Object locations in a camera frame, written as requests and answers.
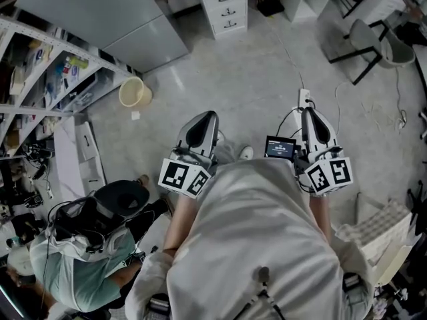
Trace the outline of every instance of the concrete floor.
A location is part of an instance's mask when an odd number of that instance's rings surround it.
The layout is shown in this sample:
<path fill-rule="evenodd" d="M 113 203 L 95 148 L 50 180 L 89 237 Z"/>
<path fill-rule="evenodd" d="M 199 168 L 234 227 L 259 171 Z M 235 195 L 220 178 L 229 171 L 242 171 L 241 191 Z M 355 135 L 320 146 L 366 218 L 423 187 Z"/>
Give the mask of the concrete floor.
<path fill-rule="evenodd" d="M 292 25 L 282 14 L 265 18 L 254 8 L 248 20 L 247 33 L 215 41 L 202 11 L 180 17 L 190 54 L 144 76 L 154 99 L 141 110 L 141 119 L 131 120 L 117 92 L 88 109 L 107 181 L 142 173 L 156 181 L 181 126 L 209 109 L 218 113 L 220 129 L 236 149 L 249 144 L 256 157 L 263 156 L 266 135 L 274 135 L 297 104 L 299 70 L 317 108 L 336 129 L 340 86 L 338 141 L 352 160 L 355 183 L 331 196 L 334 217 L 352 222 L 359 191 L 383 203 L 391 197 L 405 201 L 407 188 L 424 176 L 421 161 L 427 159 L 418 118 L 426 96 L 415 64 L 399 68 L 400 105 L 408 115 L 399 131 L 395 70 L 375 67 L 355 87 L 348 77 L 354 80 L 365 68 L 362 58 L 328 63 L 352 50 L 342 39 L 351 23 L 333 3 L 317 21 Z M 296 129 L 289 117 L 280 135 Z"/>

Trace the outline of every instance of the metal shelving unit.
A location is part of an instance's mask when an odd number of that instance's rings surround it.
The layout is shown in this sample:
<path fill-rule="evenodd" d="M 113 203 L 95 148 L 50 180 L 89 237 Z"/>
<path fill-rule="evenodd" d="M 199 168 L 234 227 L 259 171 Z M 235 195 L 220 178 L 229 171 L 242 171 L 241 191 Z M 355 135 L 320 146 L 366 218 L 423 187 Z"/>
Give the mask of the metal shelving unit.
<path fill-rule="evenodd" d="M 69 116 L 80 113 L 90 104 L 107 95 L 116 87 L 119 87 L 127 77 L 136 74 L 132 68 L 130 69 L 127 65 L 120 63 L 116 59 L 115 63 L 110 63 L 109 61 L 102 59 L 99 56 L 99 49 L 94 46 L 87 45 L 87 49 L 83 49 L 67 42 L 66 40 L 60 39 L 48 34 L 47 32 L 18 21 L 18 16 L 19 10 L 16 10 L 11 17 L 0 15 L 0 31 L 3 30 L 3 36 L 0 38 L 0 59 L 4 56 L 8 45 L 16 33 L 37 39 L 44 45 L 51 45 L 51 47 L 47 59 L 32 68 L 31 73 L 25 79 L 25 84 L 21 93 L 14 98 L 9 98 L 7 104 L 0 104 L 0 113 L 3 113 L 5 116 L 3 122 L 0 124 L 0 143 L 4 142 L 6 134 L 17 115 L 33 115 L 31 122 L 27 122 L 26 124 L 23 124 L 22 122 L 22 128 L 19 130 L 19 146 L 7 150 L 7 155 L 10 157 L 16 154 L 20 146 L 24 144 L 25 140 L 30 136 L 36 126 L 42 122 L 44 117 L 58 116 L 61 117 L 61 122 L 63 122 Z M 70 83 L 67 87 L 61 84 L 61 90 L 56 92 L 54 100 L 49 104 L 46 104 L 46 106 L 29 107 L 24 105 L 25 99 L 29 96 L 32 88 L 41 79 L 44 72 L 48 70 L 52 63 L 62 55 L 62 53 L 86 59 L 89 61 L 89 65 L 85 69 L 80 69 L 78 79 Z M 70 92 L 72 92 L 88 77 L 102 69 L 112 71 L 112 78 L 107 79 L 105 82 L 98 83 L 93 87 L 92 98 L 89 103 L 76 105 L 75 102 L 78 101 L 79 98 L 77 96 L 76 99 L 68 103 L 68 105 L 62 108 L 62 110 L 58 109 L 59 103 L 66 98 Z"/>

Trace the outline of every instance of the cabinet door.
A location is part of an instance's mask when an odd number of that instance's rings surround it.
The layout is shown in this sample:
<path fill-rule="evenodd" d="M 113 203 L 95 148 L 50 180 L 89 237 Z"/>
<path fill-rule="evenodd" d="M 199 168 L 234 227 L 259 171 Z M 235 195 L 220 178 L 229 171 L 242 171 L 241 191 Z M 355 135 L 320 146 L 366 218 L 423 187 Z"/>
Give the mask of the cabinet door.
<path fill-rule="evenodd" d="M 18 0 L 15 5 L 101 49 L 162 14 L 154 0 Z"/>
<path fill-rule="evenodd" d="M 104 51 L 142 73 L 188 53 L 164 15 L 136 29 Z"/>

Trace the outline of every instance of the forearm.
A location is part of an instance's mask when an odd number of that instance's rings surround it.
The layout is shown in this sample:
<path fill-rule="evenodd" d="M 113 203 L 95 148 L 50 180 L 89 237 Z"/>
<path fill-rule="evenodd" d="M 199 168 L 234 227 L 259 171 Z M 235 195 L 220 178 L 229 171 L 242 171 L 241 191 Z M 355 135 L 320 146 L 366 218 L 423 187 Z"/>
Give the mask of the forearm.
<path fill-rule="evenodd" d="M 187 238 L 196 215 L 196 200 L 180 195 L 175 207 L 175 213 L 167 229 L 163 251 L 171 256 L 175 255 L 175 252 Z"/>
<path fill-rule="evenodd" d="M 141 262 L 132 262 L 127 267 L 121 268 L 114 273 L 112 273 L 108 279 L 111 279 L 119 288 L 122 288 L 124 285 L 127 285 L 141 269 Z"/>
<path fill-rule="evenodd" d="M 328 242 L 331 240 L 331 221 L 329 216 L 329 199 L 327 197 L 310 197 L 310 209 L 318 227 Z"/>

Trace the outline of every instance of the person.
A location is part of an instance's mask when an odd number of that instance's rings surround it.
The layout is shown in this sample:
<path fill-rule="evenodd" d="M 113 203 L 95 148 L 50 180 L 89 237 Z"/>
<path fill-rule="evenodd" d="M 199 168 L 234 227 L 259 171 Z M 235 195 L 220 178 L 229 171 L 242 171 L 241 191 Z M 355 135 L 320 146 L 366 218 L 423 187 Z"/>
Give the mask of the person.
<path fill-rule="evenodd" d="M 145 206 L 143 212 L 126 223 L 129 231 L 121 237 L 118 249 L 112 257 L 90 262 L 74 259 L 71 269 L 67 268 L 61 253 L 49 252 L 48 248 L 52 247 L 51 244 L 43 245 L 46 236 L 42 232 L 31 242 L 29 255 L 21 258 L 20 263 L 9 265 L 8 274 L 19 284 L 17 267 L 22 264 L 28 266 L 28 262 L 25 260 L 31 260 L 31 268 L 36 281 L 26 284 L 25 287 L 30 288 L 35 297 L 43 300 L 40 319 L 44 319 L 49 309 L 57 301 L 83 313 L 102 307 L 120 308 L 124 305 L 125 297 L 131 289 L 136 273 L 141 268 L 143 255 L 133 255 L 135 245 L 145 235 L 152 223 L 161 214 L 168 211 L 167 198 L 161 198 Z M 108 275 L 129 257 L 131 259 L 127 267 Z"/>
<path fill-rule="evenodd" d="M 173 320 L 369 312 L 370 266 L 354 243 L 332 235 L 328 198 L 312 195 L 307 205 L 289 161 L 250 160 L 253 152 L 219 166 L 197 200 L 178 197 L 163 250 L 146 257 L 125 301 L 129 320 L 148 319 L 162 294 Z"/>

